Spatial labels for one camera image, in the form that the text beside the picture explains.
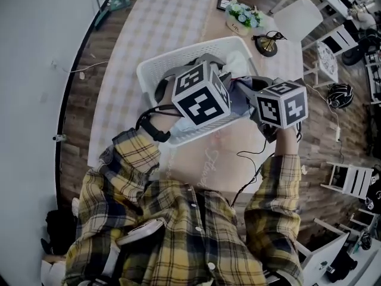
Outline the person's right forearm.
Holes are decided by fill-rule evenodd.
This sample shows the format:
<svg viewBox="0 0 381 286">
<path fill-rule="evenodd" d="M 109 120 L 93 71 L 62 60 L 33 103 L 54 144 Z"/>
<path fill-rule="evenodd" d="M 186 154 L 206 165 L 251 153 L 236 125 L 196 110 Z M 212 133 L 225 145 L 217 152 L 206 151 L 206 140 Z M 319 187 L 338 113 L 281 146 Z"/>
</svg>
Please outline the person's right forearm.
<svg viewBox="0 0 381 286">
<path fill-rule="evenodd" d="M 261 168 L 262 182 L 245 209 L 263 217 L 293 216 L 299 200 L 301 165 L 294 128 L 277 131 L 274 155 Z"/>
</svg>

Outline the white shade table lamp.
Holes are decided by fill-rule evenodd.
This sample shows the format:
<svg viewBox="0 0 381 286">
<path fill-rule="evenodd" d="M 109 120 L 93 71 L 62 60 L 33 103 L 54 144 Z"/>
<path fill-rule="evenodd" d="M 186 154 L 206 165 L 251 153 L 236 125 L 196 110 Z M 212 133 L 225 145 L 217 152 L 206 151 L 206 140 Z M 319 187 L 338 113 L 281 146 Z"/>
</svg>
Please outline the white shade table lamp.
<svg viewBox="0 0 381 286">
<path fill-rule="evenodd" d="M 265 32 L 253 36 L 255 47 L 265 57 L 278 52 L 277 42 L 301 42 L 323 21 L 323 16 L 311 0 L 297 0 L 267 20 Z"/>
</svg>

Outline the potted blue white flowers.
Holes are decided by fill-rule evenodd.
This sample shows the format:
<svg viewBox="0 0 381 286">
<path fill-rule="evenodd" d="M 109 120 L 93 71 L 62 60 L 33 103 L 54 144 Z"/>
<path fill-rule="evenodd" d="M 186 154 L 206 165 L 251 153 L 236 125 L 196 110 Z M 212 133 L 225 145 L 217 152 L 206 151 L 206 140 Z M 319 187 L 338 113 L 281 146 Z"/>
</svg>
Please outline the potted blue white flowers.
<svg viewBox="0 0 381 286">
<path fill-rule="evenodd" d="M 231 0 L 225 10 L 226 26 L 239 36 L 247 36 L 255 29 L 263 28 L 263 13 L 256 6 L 248 6 Z"/>
</svg>

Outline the beige checked tablecloth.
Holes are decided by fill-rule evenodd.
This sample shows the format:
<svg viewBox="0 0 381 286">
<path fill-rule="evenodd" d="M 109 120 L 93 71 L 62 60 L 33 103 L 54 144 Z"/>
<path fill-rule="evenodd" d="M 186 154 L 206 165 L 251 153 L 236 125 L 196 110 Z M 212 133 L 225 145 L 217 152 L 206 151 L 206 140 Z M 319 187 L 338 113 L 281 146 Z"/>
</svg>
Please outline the beige checked tablecloth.
<svg viewBox="0 0 381 286">
<path fill-rule="evenodd" d="M 138 65 L 172 50 L 230 35 L 217 0 L 137 0 L 112 51 L 93 118 L 88 165 L 148 108 Z M 240 189 L 252 194 L 258 183 Z"/>
</svg>

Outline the black striped helmet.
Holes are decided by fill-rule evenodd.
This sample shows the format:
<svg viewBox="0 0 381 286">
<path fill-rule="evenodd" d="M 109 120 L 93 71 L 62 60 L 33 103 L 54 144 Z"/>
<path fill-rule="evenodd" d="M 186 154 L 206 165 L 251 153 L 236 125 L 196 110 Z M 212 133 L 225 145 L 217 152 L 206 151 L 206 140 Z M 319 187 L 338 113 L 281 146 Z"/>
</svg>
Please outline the black striped helmet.
<svg viewBox="0 0 381 286">
<path fill-rule="evenodd" d="M 352 103 L 353 88 L 348 84 L 334 84 L 327 93 L 327 102 L 333 108 L 345 108 Z"/>
</svg>

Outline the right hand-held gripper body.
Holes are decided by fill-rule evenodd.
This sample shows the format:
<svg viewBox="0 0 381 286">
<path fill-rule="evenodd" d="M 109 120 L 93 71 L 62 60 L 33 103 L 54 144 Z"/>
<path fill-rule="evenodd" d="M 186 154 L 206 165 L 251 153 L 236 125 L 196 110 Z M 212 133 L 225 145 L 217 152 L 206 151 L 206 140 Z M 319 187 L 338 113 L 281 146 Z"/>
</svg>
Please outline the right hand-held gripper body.
<svg viewBox="0 0 381 286">
<path fill-rule="evenodd" d="M 251 119 L 271 144 L 277 130 L 294 127 L 308 117 L 308 101 L 304 84 L 280 78 L 269 82 L 268 87 L 254 92 Z"/>
</svg>

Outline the black round fan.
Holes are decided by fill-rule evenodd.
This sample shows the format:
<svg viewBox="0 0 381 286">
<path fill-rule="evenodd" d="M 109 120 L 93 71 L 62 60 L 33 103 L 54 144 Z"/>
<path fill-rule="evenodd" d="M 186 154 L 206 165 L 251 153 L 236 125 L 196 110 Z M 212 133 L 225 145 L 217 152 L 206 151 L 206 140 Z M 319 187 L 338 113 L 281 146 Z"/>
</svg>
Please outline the black round fan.
<svg viewBox="0 0 381 286">
<path fill-rule="evenodd" d="M 344 65 L 353 66 L 361 61 L 370 48 L 377 47 L 378 32 L 374 29 L 367 29 L 358 32 L 357 45 L 341 54 Z"/>
</svg>

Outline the green floor mop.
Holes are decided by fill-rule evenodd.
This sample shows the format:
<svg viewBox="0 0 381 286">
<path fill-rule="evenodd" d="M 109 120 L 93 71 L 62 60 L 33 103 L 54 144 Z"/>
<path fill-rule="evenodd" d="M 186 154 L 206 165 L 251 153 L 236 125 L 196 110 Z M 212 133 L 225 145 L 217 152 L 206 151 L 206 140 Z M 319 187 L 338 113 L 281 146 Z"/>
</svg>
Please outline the green floor mop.
<svg viewBox="0 0 381 286">
<path fill-rule="evenodd" d="M 108 0 L 106 6 L 101 7 L 95 19 L 94 28 L 99 30 L 106 22 L 112 12 L 127 8 L 130 6 L 130 0 Z"/>
</svg>

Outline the pale blue garment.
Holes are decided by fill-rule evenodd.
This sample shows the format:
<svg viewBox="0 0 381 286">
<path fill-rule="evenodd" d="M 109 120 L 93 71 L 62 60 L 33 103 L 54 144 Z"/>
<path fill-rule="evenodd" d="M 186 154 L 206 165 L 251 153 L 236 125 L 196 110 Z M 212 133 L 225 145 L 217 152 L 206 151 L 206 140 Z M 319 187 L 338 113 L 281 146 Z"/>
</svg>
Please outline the pale blue garment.
<svg viewBox="0 0 381 286">
<path fill-rule="evenodd" d="M 239 85 L 242 84 L 251 89 L 252 77 L 244 76 L 232 79 L 230 76 L 224 76 L 222 83 L 229 93 L 231 112 L 240 116 L 244 115 L 249 110 L 249 100 Z"/>
</svg>

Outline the white chair floral cushion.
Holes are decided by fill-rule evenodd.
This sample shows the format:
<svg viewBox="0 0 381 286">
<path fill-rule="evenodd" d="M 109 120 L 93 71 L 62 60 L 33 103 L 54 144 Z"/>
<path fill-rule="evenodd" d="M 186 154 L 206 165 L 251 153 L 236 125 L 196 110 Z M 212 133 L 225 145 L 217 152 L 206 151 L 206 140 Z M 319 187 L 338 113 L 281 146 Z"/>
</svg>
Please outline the white chair floral cushion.
<svg viewBox="0 0 381 286">
<path fill-rule="evenodd" d="M 337 44 L 339 49 L 334 52 L 331 47 L 324 42 L 327 39 L 331 39 Z M 337 56 L 355 48 L 357 45 L 358 43 L 351 36 L 349 31 L 346 30 L 344 24 L 341 24 L 321 38 L 302 48 L 302 51 L 314 49 L 317 53 L 317 59 L 313 62 L 313 67 L 309 67 L 303 63 L 304 68 L 307 69 L 303 75 L 314 75 L 314 89 L 338 83 Z"/>
</svg>

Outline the white plastic laundry basket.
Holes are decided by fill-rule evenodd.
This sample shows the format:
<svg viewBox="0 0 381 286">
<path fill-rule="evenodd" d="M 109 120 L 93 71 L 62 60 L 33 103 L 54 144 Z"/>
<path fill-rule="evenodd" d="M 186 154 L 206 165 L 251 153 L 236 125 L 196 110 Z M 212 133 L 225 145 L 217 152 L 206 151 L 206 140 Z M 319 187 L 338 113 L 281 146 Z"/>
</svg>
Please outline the white plastic laundry basket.
<svg viewBox="0 0 381 286">
<path fill-rule="evenodd" d="M 150 107 L 155 107 L 158 104 L 154 98 L 155 90 L 167 70 L 178 66 L 196 66 L 191 65 L 191 61 L 204 53 L 212 54 L 226 61 L 227 55 L 233 51 L 240 51 L 247 63 L 252 58 L 252 54 L 242 38 L 229 36 L 179 48 L 141 62 L 137 67 L 137 76 L 143 97 Z M 190 121 L 183 118 L 171 129 L 170 137 L 166 143 L 170 147 L 178 147 L 231 125 L 239 119 L 248 117 L 249 111 L 241 116 L 231 112 L 229 116 L 199 129 L 193 127 Z"/>
</svg>

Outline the white slatted chair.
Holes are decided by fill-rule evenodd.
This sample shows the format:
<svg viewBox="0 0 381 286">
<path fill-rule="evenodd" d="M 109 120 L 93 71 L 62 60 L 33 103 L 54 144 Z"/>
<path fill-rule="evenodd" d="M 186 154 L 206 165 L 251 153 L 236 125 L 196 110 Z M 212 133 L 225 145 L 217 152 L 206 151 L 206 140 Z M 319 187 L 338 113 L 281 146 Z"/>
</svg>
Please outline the white slatted chair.
<svg viewBox="0 0 381 286">
<path fill-rule="evenodd" d="M 368 189 L 371 185 L 372 168 L 329 161 L 327 164 L 332 166 L 332 173 L 329 183 L 320 184 L 321 187 L 362 200 L 366 199 Z"/>
</svg>

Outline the white garment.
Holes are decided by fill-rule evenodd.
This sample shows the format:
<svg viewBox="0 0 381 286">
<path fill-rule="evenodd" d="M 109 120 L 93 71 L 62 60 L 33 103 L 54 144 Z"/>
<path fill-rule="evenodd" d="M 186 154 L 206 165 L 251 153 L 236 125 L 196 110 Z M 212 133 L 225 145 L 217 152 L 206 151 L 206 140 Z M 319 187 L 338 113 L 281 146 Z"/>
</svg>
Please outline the white garment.
<svg viewBox="0 0 381 286">
<path fill-rule="evenodd" d="M 240 51 L 233 51 L 227 55 L 224 70 L 230 72 L 234 79 L 250 74 L 246 58 Z"/>
</svg>

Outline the white flat device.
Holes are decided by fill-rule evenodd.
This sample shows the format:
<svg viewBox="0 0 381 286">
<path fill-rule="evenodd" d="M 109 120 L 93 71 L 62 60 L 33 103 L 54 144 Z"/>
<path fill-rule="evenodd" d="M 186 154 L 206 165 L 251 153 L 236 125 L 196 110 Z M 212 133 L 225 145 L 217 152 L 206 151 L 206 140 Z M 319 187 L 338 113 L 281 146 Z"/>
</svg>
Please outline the white flat device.
<svg viewBox="0 0 381 286">
<path fill-rule="evenodd" d="M 149 220 L 137 228 L 132 229 L 130 232 L 128 232 L 127 235 L 119 238 L 116 243 L 118 246 L 123 246 L 135 241 L 139 241 L 156 233 L 164 225 L 165 221 L 163 218 Z"/>
</svg>

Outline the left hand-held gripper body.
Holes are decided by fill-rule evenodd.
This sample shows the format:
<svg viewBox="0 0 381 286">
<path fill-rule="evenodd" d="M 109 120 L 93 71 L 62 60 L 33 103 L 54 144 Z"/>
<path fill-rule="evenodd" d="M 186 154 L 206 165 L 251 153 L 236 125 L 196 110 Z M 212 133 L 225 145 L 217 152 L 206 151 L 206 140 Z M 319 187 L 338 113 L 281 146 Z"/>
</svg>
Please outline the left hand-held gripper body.
<svg viewBox="0 0 381 286">
<path fill-rule="evenodd" d="M 176 77 L 172 103 L 197 129 L 231 114 L 229 93 L 206 61 Z"/>
</svg>

